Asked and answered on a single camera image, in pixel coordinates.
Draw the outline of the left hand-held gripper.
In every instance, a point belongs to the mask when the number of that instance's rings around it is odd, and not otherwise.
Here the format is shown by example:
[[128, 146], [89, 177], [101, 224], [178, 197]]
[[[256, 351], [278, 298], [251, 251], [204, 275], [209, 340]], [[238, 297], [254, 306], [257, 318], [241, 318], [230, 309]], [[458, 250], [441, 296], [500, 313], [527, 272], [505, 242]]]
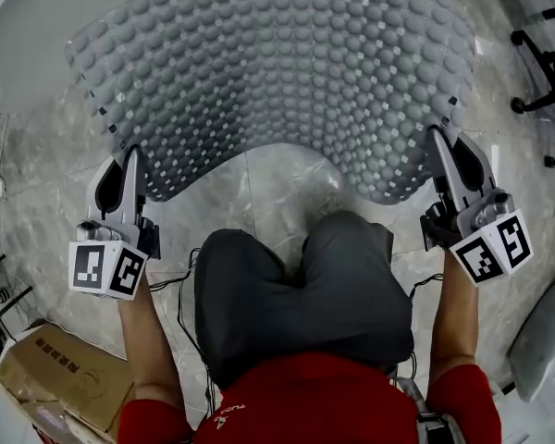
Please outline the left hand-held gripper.
[[[114, 157], [100, 165], [86, 195], [87, 214], [95, 216], [77, 225], [77, 239], [69, 244], [71, 290], [122, 301], [135, 298], [147, 262], [160, 257], [159, 227], [142, 216], [145, 181], [137, 146], [123, 169]], [[108, 214], [117, 208], [119, 216]]]

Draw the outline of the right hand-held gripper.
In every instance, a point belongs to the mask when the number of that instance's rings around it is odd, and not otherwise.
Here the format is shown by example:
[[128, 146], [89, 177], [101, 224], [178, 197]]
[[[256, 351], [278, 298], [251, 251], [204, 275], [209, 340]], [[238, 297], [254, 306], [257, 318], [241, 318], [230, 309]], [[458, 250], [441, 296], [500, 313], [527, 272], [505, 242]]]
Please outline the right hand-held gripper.
[[[426, 151], [439, 201], [420, 217], [425, 248], [450, 252], [476, 286], [512, 275], [533, 249], [522, 211], [496, 187], [485, 153], [465, 133], [451, 147], [439, 126], [427, 130]], [[469, 201], [464, 189], [478, 193]]]

